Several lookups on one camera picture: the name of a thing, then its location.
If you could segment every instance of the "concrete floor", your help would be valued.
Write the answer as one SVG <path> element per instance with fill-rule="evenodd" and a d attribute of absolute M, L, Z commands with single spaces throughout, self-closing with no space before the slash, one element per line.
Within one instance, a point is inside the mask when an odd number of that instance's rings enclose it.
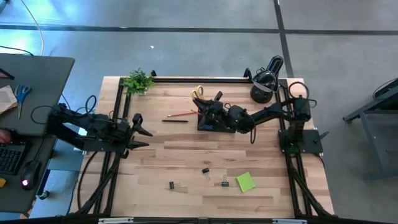
<path fill-rule="evenodd" d="M 42 25 L 278 28 L 272 0 L 25 1 Z M 398 30 L 398 2 L 393 0 L 279 2 L 286 29 Z M 0 14 L 1 24 L 31 25 L 32 20 L 13 0 Z M 3 29 L 0 36 L 0 45 L 39 54 L 37 31 Z M 321 132 L 330 131 L 323 147 L 335 213 L 398 223 L 398 179 L 363 181 L 364 174 L 375 171 L 375 160 L 362 124 L 347 125 L 341 119 L 370 101 L 380 84 L 397 77 L 398 36 L 286 36 L 294 77 L 304 78 L 311 98 L 318 101 L 315 124 Z M 142 67 L 158 75 L 240 77 L 246 67 L 265 67 L 272 56 L 282 55 L 279 34 L 45 31 L 44 38 L 45 55 L 76 59 L 64 91 L 72 108 L 98 95 L 105 75 L 127 75 Z M 280 75 L 291 74 L 283 68 Z M 57 191 L 54 180 L 64 175 L 51 175 L 49 188 Z M 59 184 L 62 191 L 72 192 L 73 184 Z M 38 202 L 45 206 L 34 208 L 32 216 L 64 214 L 66 206 L 44 212 L 59 201 L 69 203 L 67 194 L 59 195 L 52 198 L 54 204 Z"/>

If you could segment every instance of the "white cable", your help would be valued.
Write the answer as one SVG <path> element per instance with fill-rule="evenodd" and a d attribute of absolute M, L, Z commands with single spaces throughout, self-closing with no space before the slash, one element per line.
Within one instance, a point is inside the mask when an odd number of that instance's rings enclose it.
<path fill-rule="evenodd" d="M 40 37 L 42 38 L 42 52 L 40 53 L 41 56 L 43 56 L 43 52 L 44 52 L 44 38 L 43 38 L 43 33 L 42 30 L 40 29 L 39 24 L 37 23 L 35 17 L 33 16 L 33 14 L 30 12 L 29 8 L 27 7 L 27 5 L 25 4 L 24 0 L 21 0 L 21 2 L 24 4 L 24 6 L 26 7 L 27 11 L 29 12 L 30 16 L 32 16 L 32 19 L 35 21 L 37 29 L 40 32 Z"/>

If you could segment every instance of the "green sticky note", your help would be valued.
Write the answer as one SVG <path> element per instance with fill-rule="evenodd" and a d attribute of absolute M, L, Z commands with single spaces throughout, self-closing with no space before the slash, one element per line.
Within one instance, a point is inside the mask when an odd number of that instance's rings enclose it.
<path fill-rule="evenodd" d="M 236 177 L 236 181 L 238 181 L 238 184 L 243 193 L 256 187 L 256 185 L 254 184 L 253 178 L 251 178 L 249 172 L 244 173 L 244 174 L 240 175 L 239 177 Z"/>

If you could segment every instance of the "wooden table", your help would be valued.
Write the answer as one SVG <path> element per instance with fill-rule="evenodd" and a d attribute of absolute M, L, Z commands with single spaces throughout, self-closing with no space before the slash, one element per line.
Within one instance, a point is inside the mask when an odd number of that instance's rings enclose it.
<path fill-rule="evenodd" d="M 104 77 L 96 113 L 113 110 L 120 77 Z M 288 83 L 303 81 L 289 78 Z M 197 110 L 190 93 L 195 83 L 157 83 L 146 96 L 133 96 L 128 118 L 135 113 L 144 117 L 143 127 L 154 137 L 136 135 L 150 146 L 130 152 L 121 160 L 113 201 L 112 216 L 132 217 L 223 217 L 288 218 L 293 217 L 292 199 L 285 158 L 279 149 L 279 120 L 257 126 L 257 138 L 250 144 L 250 134 L 197 131 L 197 116 L 179 117 L 189 123 L 162 123 L 168 114 Z M 223 92 L 221 101 L 247 108 L 249 114 L 275 102 L 255 103 L 249 96 L 250 84 L 202 83 L 205 98 Z M 292 93 L 304 94 L 300 85 Z M 123 111 L 123 95 L 120 116 Z M 306 129 L 313 128 L 307 122 Z M 104 154 L 98 153 L 89 165 L 81 186 L 82 202 L 92 194 L 100 178 Z M 307 185 L 323 207 L 333 213 L 322 163 L 314 155 L 303 154 Z M 210 169 L 210 181 L 201 170 Z M 256 188 L 242 193 L 235 180 L 249 172 Z M 229 187 L 221 187 L 223 176 Z M 169 189 L 169 182 L 181 186 Z M 301 190 L 300 208 L 304 210 Z M 72 211 L 76 210 L 76 197 Z"/>

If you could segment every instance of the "green plant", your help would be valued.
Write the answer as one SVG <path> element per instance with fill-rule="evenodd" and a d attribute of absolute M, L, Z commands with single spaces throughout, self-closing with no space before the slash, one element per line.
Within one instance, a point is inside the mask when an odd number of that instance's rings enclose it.
<path fill-rule="evenodd" d="M 135 95 L 136 93 L 145 93 L 149 88 L 155 86 L 154 77 L 151 75 L 147 77 L 145 72 L 138 68 L 130 72 L 130 76 L 123 82 L 124 87 L 127 87 L 127 95 Z"/>

